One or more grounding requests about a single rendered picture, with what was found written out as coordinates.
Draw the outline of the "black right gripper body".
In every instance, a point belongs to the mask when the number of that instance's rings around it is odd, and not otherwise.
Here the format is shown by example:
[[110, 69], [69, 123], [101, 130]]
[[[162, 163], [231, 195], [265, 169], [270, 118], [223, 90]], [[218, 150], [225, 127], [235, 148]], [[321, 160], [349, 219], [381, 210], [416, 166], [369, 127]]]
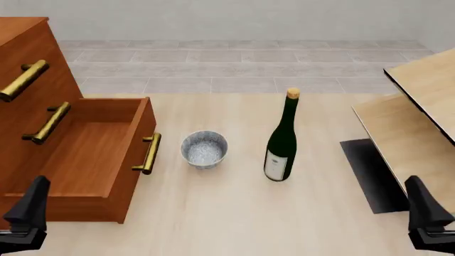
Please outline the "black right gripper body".
[[411, 230], [409, 238], [416, 250], [455, 252], [455, 233], [428, 233], [423, 229]]

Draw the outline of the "speckled grey bowl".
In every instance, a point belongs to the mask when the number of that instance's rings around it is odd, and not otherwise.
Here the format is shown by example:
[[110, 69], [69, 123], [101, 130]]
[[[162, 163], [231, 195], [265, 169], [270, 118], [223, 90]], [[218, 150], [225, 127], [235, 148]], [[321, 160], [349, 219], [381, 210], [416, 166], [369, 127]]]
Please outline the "speckled grey bowl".
[[189, 134], [181, 143], [181, 155], [189, 166], [197, 169], [215, 168], [228, 152], [228, 142], [222, 134], [202, 130]]

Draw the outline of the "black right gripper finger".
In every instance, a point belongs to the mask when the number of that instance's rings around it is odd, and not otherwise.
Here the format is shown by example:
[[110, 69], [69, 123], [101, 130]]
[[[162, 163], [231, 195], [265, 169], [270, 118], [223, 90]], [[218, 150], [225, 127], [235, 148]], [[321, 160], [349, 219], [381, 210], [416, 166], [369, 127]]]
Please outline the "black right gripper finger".
[[455, 217], [435, 200], [418, 176], [410, 176], [405, 181], [405, 188], [409, 201], [409, 231], [443, 228], [455, 221]]

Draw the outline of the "open wooden drawer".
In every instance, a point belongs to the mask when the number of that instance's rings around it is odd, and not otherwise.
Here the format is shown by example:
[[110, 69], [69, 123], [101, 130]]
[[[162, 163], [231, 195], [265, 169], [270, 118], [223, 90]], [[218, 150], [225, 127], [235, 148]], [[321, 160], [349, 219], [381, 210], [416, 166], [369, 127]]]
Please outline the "open wooden drawer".
[[50, 181], [48, 221], [123, 223], [156, 120], [148, 97], [81, 99], [43, 144], [22, 133], [0, 140], [1, 219], [37, 176]]

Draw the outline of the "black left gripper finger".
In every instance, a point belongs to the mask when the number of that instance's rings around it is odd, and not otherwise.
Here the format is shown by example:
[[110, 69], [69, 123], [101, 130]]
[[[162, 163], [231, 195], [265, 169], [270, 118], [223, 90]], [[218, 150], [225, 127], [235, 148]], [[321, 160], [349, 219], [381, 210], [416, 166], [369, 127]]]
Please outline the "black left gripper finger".
[[28, 232], [34, 228], [47, 230], [46, 203], [50, 181], [37, 176], [22, 198], [3, 216], [11, 232]]

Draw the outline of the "wooden cabinet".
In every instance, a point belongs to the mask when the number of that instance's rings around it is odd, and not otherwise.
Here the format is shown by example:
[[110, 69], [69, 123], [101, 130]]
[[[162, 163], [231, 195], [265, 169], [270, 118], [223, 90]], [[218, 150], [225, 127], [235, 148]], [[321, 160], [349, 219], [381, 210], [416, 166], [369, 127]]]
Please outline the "wooden cabinet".
[[22, 74], [21, 65], [39, 60], [49, 69], [12, 102], [0, 100], [0, 230], [9, 227], [2, 216], [17, 202], [6, 194], [25, 193], [48, 157], [44, 146], [21, 136], [44, 125], [53, 114], [48, 107], [82, 97], [48, 19], [0, 18], [0, 91]]

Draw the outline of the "pale wood panel black edge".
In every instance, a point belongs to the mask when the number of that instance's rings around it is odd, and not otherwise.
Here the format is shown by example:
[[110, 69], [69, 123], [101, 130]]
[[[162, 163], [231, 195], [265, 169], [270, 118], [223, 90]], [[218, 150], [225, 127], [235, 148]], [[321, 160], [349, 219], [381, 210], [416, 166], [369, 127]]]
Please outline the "pale wood panel black edge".
[[455, 48], [383, 72], [455, 146]]

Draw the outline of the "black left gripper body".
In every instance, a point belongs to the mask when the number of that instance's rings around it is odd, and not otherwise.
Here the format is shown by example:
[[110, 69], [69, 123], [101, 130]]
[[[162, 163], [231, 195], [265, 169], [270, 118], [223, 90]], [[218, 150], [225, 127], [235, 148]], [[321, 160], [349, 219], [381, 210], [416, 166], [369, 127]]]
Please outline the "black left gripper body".
[[0, 254], [39, 250], [46, 236], [47, 232], [37, 228], [25, 233], [0, 230]]

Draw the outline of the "dark green wine bottle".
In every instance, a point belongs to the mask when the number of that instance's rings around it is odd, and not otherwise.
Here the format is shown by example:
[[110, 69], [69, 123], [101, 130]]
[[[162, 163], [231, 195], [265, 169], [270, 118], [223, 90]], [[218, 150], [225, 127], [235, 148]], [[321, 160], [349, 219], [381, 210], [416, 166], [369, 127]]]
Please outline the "dark green wine bottle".
[[297, 147], [294, 119], [299, 96], [299, 89], [287, 89], [282, 118], [267, 142], [264, 174], [272, 181], [285, 181], [291, 173]]

